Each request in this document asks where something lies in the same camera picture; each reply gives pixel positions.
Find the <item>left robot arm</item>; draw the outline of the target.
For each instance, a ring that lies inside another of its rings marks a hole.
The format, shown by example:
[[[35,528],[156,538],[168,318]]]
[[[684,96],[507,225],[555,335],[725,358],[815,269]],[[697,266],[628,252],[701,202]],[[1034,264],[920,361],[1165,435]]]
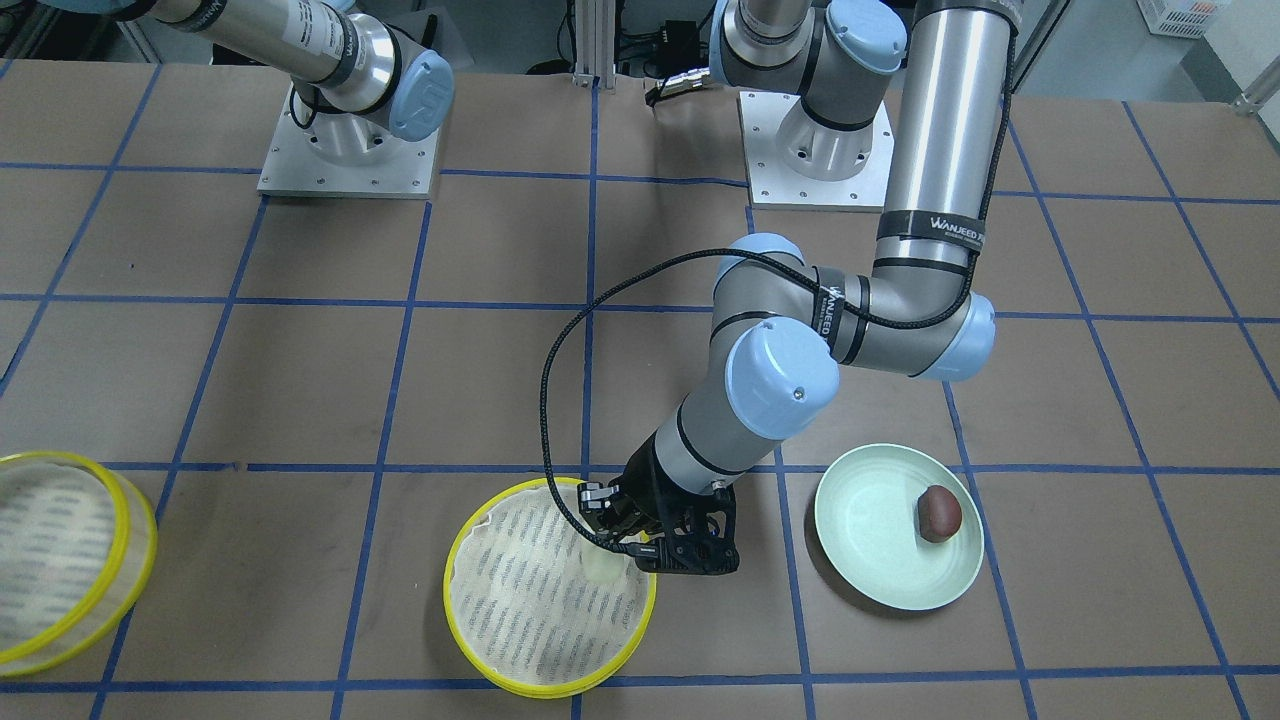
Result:
[[[710,72],[791,94],[787,164],[815,173],[826,142],[869,150],[892,76],[905,74],[867,274],[812,265],[778,233],[718,249],[707,374],[625,470],[579,493],[571,527],[643,571],[719,575],[739,565],[733,483],[814,434],[837,370],[925,380],[975,375],[995,346],[992,302],[972,288],[1009,126],[1019,1],[920,1],[911,26],[879,1],[721,1]]]

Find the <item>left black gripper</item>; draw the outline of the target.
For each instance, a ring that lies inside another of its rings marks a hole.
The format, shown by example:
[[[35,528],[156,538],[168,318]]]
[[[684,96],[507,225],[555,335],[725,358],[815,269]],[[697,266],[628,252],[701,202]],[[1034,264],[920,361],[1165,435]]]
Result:
[[[739,570],[733,488],[714,487],[709,495],[681,488],[660,469],[653,439],[620,477],[582,483],[579,514],[608,550],[632,557],[641,571],[718,577]]]

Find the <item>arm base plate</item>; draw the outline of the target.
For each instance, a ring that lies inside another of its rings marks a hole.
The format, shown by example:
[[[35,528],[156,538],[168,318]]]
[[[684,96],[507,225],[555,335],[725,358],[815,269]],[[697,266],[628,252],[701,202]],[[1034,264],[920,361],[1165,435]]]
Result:
[[[439,170],[438,129],[408,142],[351,114],[320,114],[311,124],[296,88],[260,172],[257,191],[291,199],[429,200]]]
[[[818,124],[790,94],[742,91],[739,114],[755,209],[883,210],[895,145],[883,102],[855,131]]]

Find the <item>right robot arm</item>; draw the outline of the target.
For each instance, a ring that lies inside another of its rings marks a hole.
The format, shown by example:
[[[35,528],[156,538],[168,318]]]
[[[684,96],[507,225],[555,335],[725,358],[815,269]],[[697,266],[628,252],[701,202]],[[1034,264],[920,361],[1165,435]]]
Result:
[[[454,101],[454,72],[438,51],[376,17],[328,1],[52,1],[63,12],[133,20],[150,15],[274,67],[338,111],[419,142]]]

